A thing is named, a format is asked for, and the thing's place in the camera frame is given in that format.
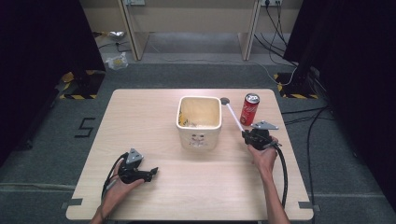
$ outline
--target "red soda can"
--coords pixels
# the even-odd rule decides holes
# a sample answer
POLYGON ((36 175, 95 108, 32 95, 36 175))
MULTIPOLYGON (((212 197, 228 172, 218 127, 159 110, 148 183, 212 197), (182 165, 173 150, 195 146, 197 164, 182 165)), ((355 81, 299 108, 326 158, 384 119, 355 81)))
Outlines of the red soda can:
POLYGON ((256 115, 257 107, 259 107, 260 97, 255 93, 248 93, 245 97, 244 106, 241 113, 241 123, 249 126, 256 115))

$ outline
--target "white plastic container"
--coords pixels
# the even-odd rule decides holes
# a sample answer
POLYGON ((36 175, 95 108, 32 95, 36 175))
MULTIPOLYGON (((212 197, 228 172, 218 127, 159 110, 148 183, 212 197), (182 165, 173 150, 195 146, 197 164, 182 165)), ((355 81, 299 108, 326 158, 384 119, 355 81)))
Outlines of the white plastic container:
POLYGON ((176 124, 184 148, 215 148, 221 130, 220 99, 207 96, 182 97, 178 104, 176 124))

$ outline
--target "wrist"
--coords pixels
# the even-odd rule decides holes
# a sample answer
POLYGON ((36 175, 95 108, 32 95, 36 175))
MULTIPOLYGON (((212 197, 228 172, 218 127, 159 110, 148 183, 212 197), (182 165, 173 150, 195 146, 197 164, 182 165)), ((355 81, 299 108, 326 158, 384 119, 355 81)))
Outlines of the wrist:
POLYGON ((260 170, 260 176, 263 184, 274 183, 274 178, 271 172, 268 170, 260 170))

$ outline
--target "black curtain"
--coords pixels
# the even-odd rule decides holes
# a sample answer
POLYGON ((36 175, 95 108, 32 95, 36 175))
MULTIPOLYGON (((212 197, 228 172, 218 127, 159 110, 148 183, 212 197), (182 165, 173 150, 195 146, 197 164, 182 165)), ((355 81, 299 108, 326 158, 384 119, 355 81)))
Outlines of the black curtain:
POLYGON ((396 2, 322 2, 304 0, 285 58, 314 57, 337 119, 396 211, 396 2), (334 2, 330 33, 314 36, 334 2), (310 51, 316 38, 322 44, 310 51))
POLYGON ((62 75, 105 67, 78 0, 1 1, 0 27, 3 164, 62 75))

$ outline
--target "yellow black tape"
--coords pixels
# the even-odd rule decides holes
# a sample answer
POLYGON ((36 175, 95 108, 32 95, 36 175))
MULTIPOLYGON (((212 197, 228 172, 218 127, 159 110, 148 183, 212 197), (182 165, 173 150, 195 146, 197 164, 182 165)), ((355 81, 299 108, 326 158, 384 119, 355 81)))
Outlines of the yellow black tape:
POLYGON ((282 86, 279 80, 279 75, 274 75, 275 81, 278 83, 277 89, 279 94, 284 98, 297 98, 297 99, 318 99, 318 96, 315 94, 301 94, 299 92, 287 92, 285 91, 286 86, 282 86))
POLYGON ((94 73, 92 71, 86 72, 90 76, 89 85, 79 86, 77 82, 72 79, 65 84, 60 99, 88 100, 96 98, 105 74, 94 73))

